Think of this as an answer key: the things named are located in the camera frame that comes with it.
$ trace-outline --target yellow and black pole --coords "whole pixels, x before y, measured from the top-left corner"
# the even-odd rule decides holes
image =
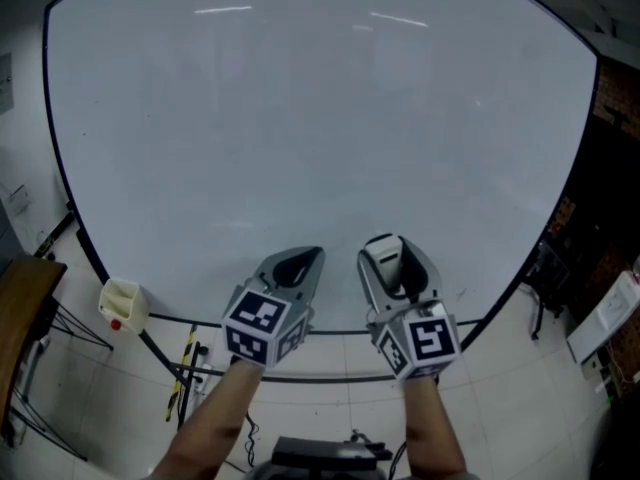
[[[189,339],[187,340],[187,345],[184,347],[184,354],[182,354],[182,364],[185,366],[189,363],[189,356],[191,355],[191,350],[193,349],[193,341],[195,340],[197,328],[198,326],[193,324],[191,326],[191,330],[189,331]],[[171,397],[169,398],[169,404],[167,405],[167,418],[165,421],[171,421],[171,412],[173,411],[173,407],[176,405],[176,401],[178,400],[181,389],[182,383],[177,380],[173,386],[173,393],[171,393]]]

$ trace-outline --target floor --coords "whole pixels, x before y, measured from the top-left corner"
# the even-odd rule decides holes
[[[165,422],[172,377],[134,335],[112,331],[97,311],[101,285],[69,228],[55,244],[69,271],[57,297],[115,351],[52,331],[39,365],[33,405],[88,457],[74,460],[27,432],[22,446],[0,447],[0,477],[20,480],[136,479],[147,475],[175,434]],[[535,303],[515,292],[498,317],[441,377],[442,399],[468,469],[482,480],[586,479],[598,436],[610,422],[598,380],[586,381],[564,341],[567,317],[546,314],[540,340],[529,338]],[[180,360],[189,326],[150,319],[147,327],[165,353]],[[461,338],[470,327],[459,327]],[[225,368],[229,357],[217,331],[199,328],[207,362]],[[310,336],[278,367],[291,376],[386,375],[366,336]],[[210,378],[208,392],[215,385]],[[200,395],[195,395],[197,404]],[[395,450],[403,441],[402,393],[395,382],[339,385],[263,383],[251,406],[260,426],[256,462],[270,456],[278,436],[344,440],[357,428]],[[247,468],[244,437],[230,461]],[[396,478],[408,475],[406,457]],[[219,478],[240,479],[229,467]]]

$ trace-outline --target whiteboard frame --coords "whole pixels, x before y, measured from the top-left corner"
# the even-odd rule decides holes
[[[60,150],[58,148],[58,141],[57,141],[57,138],[56,138],[54,119],[53,119],[53,114],[52,114],[52,111],[51,111],[51,101],[50,101],[50,94],[49,94],[49,77],[48,77],[48,66],[47,66],[47,45],[48,45],[49,14],[50,14],[51,10],[53,9],[53,7],[55,7],[58,3],[62,2],[62,1],[63,0],[53,0],[53,1],[51,1],[46,6],[45,13],[44,13],[44,26],[43,26],[43,38],[42,38],[42,76],[43,76],[43,85],[44,85],[44,94],[45,94],[45,106],[46,106],[46,109],[47,109],[47,121],[48,121],[48,124],[49,124],[49,131],[51,133],[51,142],[52,142],[54,153],[55,153],[55,156],[56,156],[56,162],[58,164],[58,168],[60,169],[60,175],[62,177],[62,181],[64,183],[64,187],[65,187],[65,189],[67,191],[67,195],[69,196],[69,201],[70,201],[71,206],[73,208],[73,212],[74,212],[75,218],[78,221],[78,225],[80,226],[79,240],[80,240],[81,246],[84,249],[85,254],[87,255],[87,259],[89,260],[89,263],[91,264],[91,267],[93,268],[93,270],[98,275],[98,278],[100,279],[100,281],[104,284],[104,283],[106,283],[107,279],[109,279],[110,276],[109,276],[107,270],[105,269],[102,261],[100,260],[100,257],[98,256],[98,253],[97,253],[95,247],[93,246],[93,244],[91,242],[91,238],[89,237],[89,234],[88,234],[88,232],[87,232],[87,230],[86,230],[86,228],[85,228],[85,226],[84,226],[84,224],[82,222],[82,217],[80,216],[80,212],[78,211],[78,208],[77,208],[77,206],[75,204],[75,200],[73,198],[73,193],[71,191],[71,187],[69,185],[69,181],[68,181],[66,173],[65,173],[64,164],[62,162],[62,157],[60,155]],[[585,119],[585,128],[586,128],[587,122],[589,121],[589,117],[593,113],[593,106],[595,104],[596,92],[597,92],[597,89],[598,89],[598,80],[599,80],[599,77],[600,77],[601,55],[595,49],[595,47],[584,36],[582,36],[577,31],[577,29],[575,29],[570,24],[568,24],[556,12],[554,12],[552,9],[549,9],[548,7],[546,7],[540,0],[529,0],[529,1],[531,3],[533,3],[534,5],[536,5],[539,9],[543,10],[544,12],[546,12],[547,14],[552,16],[560,24],[562,24],[569,32],[571,32],[578,40],[580,40],[591,51],[591,53],[594,54],[594,56],[596,58],[596,69],[595,69],[595,76],[594,76],[594,85],[593,85],[593,89],[592,89],[592,92],[591,92],[591,102],[589,104],[589,112],[587,114],[587,118]],[[568,179],[571,176],[571,173],[573,172],[573,169],[575,167],[575,160],[578,157],[578,153],[580,151],[580,148],[582,147],[583,139],[584,139],[584,129],[583,129],[583,136],[580,139],[580,145],[578,146],[578,150],[576,151],[576,157],[574,158],[573,163],[571,164],[571,169],[569,170],[569,174],[567,175],[567,181],[565,181],[565,183],[564,183],[564,185],[562,187],[562,191],[560,192],[560,196],[558,198],[558,201],[556,202],[556,204],[555,204],[555,206],[553,208],[553,211],[552,211],[551,215],[549,216],[549,219],[547,220],[547,224],[544,226],[544,228],[542,229],[538,239],[533,244],[533,247],[531,249],[531,252],[527,256],[527,259],[524,261],[524,263],[522,264],[520,269],[517,271],[517,273],[515,274],[514,278],[511,280],[511,282],[507,285],[507,288],[505,289],[505,291],[502,293],[502,295],[498,298],[498,300],[495,302],[495,304],[491,307],[491,309],[487,312],[487,314],[482,319],[458,322],[458,325],[474,325],[474,328],[471,330],[471,332],[467,335],[467,337],[461,343],[461,349],[462,350],[465,350],[466,348],[468,348],[469,345],[471,345],[471,343],[473,343],[473,341],[491,323],[491,321],[496,317],[496,315],[504,307],[504,305],[509,300],[511,295],[513,295],[513,293],[516,291],[516,289],[518,288],[520,283],[523,281],[523,279],[527,275],[530,267],[533,265],[533,262],[534,262],[535,257],[536,257],[536,250],[537,250],[538,244],[543,239],[544,234],[545,234],[546,230],[549,227],[551,219],[554,217],[554,215],[558,211],[558,208],[560,206],[560,202],[562,201],[563,194],[564,194],[564,192],[566,190],[566,187],[567,187]],[[155,318],[164,319],[164,320],[170,320],[170,321],[174,321],[174,322],[185,323],[185,324],[201,325],[203,327],[216,327],[216,328],[221,327],[220,324],[216,324],[216,323],[212,323],[212,322],[189,320],[189,319],[186,319],[186,318],[173,317],[173,316],[167,316],[167,315],[160,315],[160,314],[157,314],[157,313],[151,313],[150,316],[155,317]],[[312,331],[311,334],[319,334],[319,335],[362,335],[362,334],[369,334],[369,331],[367,331],[366,329],[356,330],[356,331]]]

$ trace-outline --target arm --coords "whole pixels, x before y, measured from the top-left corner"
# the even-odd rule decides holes
[[[213,479],[235,444],[263,369],[232,364],[171,442],[154,475],[162,480]]]
[[[404,405],[411,475],[440,480],[465,473],[464,456],[435,381],[428,377],[407,381]]]

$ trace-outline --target whiteboard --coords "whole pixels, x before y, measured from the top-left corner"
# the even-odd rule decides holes
[[[60,0],[59,159],[107,272],[219,322],[270,254],[327,257],[320,330],[357,330],[358,250],[421,247],[483,318],[558,201],[597,59],[531,0]]]

